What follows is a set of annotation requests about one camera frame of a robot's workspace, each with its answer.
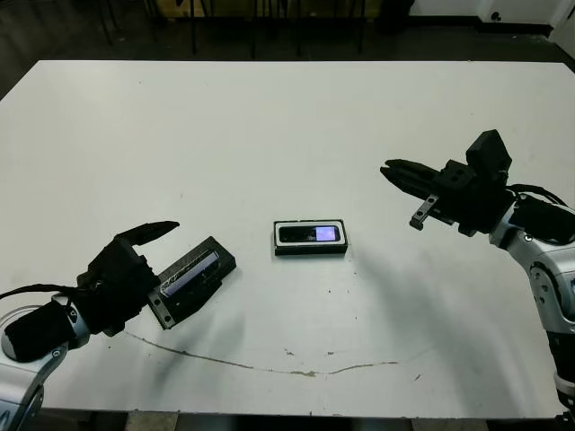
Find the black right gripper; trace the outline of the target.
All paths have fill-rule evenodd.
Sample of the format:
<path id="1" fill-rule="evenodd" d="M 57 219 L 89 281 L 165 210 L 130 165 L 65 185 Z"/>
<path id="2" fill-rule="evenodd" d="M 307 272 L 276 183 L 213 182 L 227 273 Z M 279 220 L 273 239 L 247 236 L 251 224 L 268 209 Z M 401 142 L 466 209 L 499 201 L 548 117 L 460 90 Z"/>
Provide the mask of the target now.
<path id="1" fill-rule="evenodd" d="M 423 229 L 424 221 L 435 217 L 446 224 L 458 224 L 458 232 L 472 236 L 489 233 L 509 208 L 508 163 L 463 164 L 450 160 L 440 171 L 404 159 L 385 161 L 380 172 L 402 192 L 423 203 L 409 225 Z"/>

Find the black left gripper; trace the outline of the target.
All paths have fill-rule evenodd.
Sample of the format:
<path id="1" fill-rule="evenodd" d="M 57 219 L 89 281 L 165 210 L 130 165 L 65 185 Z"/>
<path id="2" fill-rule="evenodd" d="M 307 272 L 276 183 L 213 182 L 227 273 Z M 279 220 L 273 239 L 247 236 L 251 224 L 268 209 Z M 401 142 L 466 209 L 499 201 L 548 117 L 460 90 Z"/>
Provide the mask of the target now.
<path id="1" fill-rule="evenodd" d="M 159 285 L 159 277 L 133 247 L 155 241 L 179 226 L 175 221 L 160 221 L 117 233 L 77 277 L 71 300 L 90 333 L 111 337 L 139 315 L 148 294 Z M 168 328 L 198 312 L 221 285 L 222 280 L 216 278 L 168 286 Z"/>

